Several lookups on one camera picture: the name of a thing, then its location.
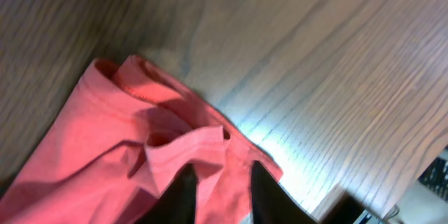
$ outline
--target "brown wooden floor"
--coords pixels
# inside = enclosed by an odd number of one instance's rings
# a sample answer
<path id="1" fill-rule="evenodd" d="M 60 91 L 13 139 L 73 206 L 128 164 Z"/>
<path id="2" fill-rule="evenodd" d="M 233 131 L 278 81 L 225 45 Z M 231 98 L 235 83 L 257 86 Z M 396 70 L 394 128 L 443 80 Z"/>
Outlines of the brown wooden floor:
<path id="1" fill-rule="evenodd" d="M 0 0 L 0 178 L 94 57 L 141 53 L 284 168 L 385 214 L 448 144 L 448 0 Z"/>

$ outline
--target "red cloth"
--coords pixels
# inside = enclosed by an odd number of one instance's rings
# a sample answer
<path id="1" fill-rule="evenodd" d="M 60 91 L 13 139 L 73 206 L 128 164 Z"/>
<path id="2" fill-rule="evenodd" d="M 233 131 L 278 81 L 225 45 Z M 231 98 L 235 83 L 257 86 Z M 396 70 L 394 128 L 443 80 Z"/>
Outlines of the red cloth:
<path id="1" fill-rule="evenodd" d="M 253 160 L 282 171 L 219 112 L 137 56 L 95 60 L 0 201 L 0 223 L 133 223 L 185 163 L 196 223 L 250 211 Z"/>

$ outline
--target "wood grain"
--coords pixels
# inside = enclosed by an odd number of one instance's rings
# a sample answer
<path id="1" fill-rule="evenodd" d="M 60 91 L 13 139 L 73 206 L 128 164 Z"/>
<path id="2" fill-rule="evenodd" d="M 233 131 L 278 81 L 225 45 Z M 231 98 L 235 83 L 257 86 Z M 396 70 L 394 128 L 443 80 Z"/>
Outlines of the wood grain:
<path id="1" fill-rule="evenodd" d="M 94 57 L 141 53 L 284 168 L 312 212 L 340 186 L 379 214 L 448 144 L 446 0 L 0 0 L 0 175 Z"/>

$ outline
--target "tabletop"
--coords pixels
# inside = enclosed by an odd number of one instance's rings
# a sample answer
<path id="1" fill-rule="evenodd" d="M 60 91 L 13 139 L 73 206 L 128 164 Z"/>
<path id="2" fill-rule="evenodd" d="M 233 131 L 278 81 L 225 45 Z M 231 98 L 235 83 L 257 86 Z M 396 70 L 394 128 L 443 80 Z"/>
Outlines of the tabletop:
<path id="1" fill-rule="evenodd" d="M 222 111 L 312 212 L 384 215 L 448 144 L 447 0 L 0 0 L 0 180 L 95 57 L 138 53 Z"/>

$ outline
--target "crumpled fabric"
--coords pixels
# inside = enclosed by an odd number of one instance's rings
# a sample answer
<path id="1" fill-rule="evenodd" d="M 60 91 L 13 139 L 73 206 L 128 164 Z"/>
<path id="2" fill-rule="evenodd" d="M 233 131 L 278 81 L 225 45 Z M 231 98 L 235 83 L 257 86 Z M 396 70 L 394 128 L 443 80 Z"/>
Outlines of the crumpled fabric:
<path id="1" fill-rule="evenodd" d="M 217 110 L 139 56 L 96 59 L 0 201 L 0 223 L 133 223 L 187 163 L 196 223 L 238 223 L 251 210 L 259 160 L 282 170 Z"/>

